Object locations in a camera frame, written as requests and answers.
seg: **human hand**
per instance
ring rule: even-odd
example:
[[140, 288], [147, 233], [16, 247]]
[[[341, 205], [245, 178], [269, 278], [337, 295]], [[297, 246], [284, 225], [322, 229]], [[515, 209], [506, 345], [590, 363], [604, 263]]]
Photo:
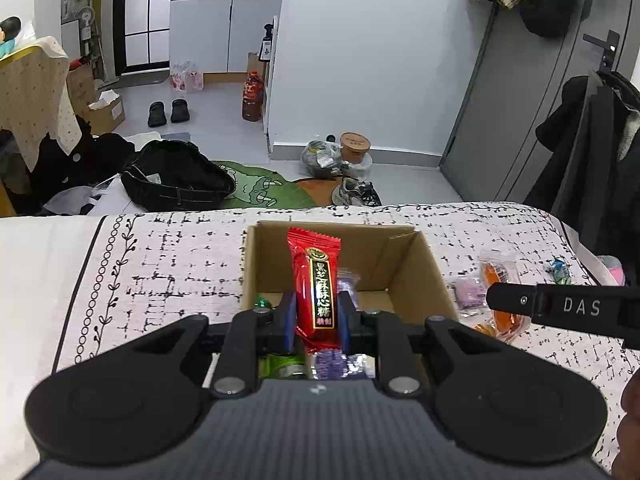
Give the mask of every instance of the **human hand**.
[[616, 480], [637, 480], [640, 479], [640, 369], [622, 392], [620, 406], [626, 415], [616, 433], [620, 452], [613, 461], [611, 474]]

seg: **doll's black hair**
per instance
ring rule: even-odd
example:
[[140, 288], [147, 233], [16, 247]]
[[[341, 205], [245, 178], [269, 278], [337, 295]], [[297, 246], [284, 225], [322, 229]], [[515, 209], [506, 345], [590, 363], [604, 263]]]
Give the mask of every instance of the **doll's black hair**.
[[4, 22], [0, 22], [0, 28], [4, 32], [5, 41], [15, 40], [18, 34], [20, 34], [22, 23], [20, 22], [20, 18], [12, 16], [4, 20]]

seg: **red tea bottle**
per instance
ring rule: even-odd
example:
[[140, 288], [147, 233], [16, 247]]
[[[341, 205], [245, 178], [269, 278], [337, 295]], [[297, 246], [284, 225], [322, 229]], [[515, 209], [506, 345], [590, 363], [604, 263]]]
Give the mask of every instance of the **red tea bottle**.
[[262, 118], [262, 100], [264, 99], [264, 83], [260, 74], [251, 72], [244, 82], [242, 96], [242, 118], [245, 121], [259, 121]]

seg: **patterned tablecloth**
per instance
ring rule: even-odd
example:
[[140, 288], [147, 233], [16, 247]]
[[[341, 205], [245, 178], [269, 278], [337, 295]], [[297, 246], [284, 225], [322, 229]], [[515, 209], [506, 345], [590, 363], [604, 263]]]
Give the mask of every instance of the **patterned tablecloth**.
[[[67, 367], [190, 314], [228, 322], [239, 311], [246, 228], [260, 220], [405, 224], [424, 232], [447, 281], [478, 272], [482, 248], [517, 254], [525, 284], [550, 283], [545, 265], [571, 264], [593, 283], [549, 215], [513, 203], [225, 210], [109, 216], [101, 220], [78, 278], [53, 369]], [[612, 338], [532, 326], [519, 348], [581, 373], [607, 399], [609, 420], [594, 458], [617, 453], [620, 394], [640, 363]]]

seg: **gray door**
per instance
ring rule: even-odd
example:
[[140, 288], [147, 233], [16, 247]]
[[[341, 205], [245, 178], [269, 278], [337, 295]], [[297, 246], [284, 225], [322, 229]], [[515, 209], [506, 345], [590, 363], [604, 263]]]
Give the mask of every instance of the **gray door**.
[[517, 11], [500, 9], [441, 166], [464, 200], [524, 199], [550, 156], [535, 128], [567, 79], [600, 64], [602, 50], [582, 35], [605, 39], [611, 28], [624, 38], [631, 2], [578, 0], [562, 40], [539, 38]]

